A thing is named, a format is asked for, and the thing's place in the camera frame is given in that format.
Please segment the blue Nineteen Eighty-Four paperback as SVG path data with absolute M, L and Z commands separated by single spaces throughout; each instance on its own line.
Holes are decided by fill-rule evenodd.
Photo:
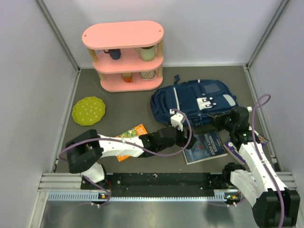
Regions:
M 187 165 L 227 156 L 219 133 L 216 131 L 195 134 L 196 142 L 183 151 Z

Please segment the orange treehouse children's book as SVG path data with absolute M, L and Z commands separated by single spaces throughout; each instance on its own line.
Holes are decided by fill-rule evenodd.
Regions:
M 122 133 L 121 135 L 118 135 L 117 137 L 119 138 L 133 138 L 133 137 L 136 137 L 136 136 L 141 136 L 141 135 L 145 135 L 147 134 L 148 132 L 146 131 L 145 127 L 143 124 L 140 124 L 124 133 Z M 124 156 L 117 156 L 117 160 L 119 162 L 123 162 L 125 161 L 126 159 L 128 159 L 129 156 L 127 155 L 124 155 Z

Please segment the navy blue student backpack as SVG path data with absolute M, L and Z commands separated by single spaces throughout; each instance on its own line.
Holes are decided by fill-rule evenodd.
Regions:
M 197 79 L 160 88 L 151 96 L 150 106 L 156 121 L 168 124 L 178 109 L 186 114 L 191 126 L 212 122 L 211 114 L 221 114 L 237 107 L 237 97 L 223 82 L 211 79 Z

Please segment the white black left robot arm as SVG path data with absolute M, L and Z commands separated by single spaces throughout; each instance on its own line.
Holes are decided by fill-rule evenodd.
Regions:
M 131 138 L 111 138 L 99 135 L 97 130 L 88 130 L 66 143 L 64 153 L 70 173 L 80 173 L 97 188 L 103 188 L 108 177 L 104 166 L 97 162 L 100 158 L 161 156 L 160 152 L 167 148 L 176 145 L 182 150 L 190 149 L 196 141 L 192 130 L 184 132 L 172 126 Z

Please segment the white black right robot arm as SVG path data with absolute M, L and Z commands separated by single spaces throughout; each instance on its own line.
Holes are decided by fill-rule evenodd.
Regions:
M 250 203 L 254 220 L 260 228 L 294 227 L 300 195 L 283 183 L 265 156 L 254 126 L 248 122 L 248 109 L 234 107 L 210 117 L 217 130 L 228 131 L 231 142 L 249 167 L 246 171 L 241 165 L 226 165 L 221 179 L 223 185 L 240 190 Z

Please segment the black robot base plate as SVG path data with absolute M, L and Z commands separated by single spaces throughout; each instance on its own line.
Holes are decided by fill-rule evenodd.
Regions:
M 212 173 L 112 173 L 99 186 L 114 197 L 213 197 L 217 191 L 239 194 Z

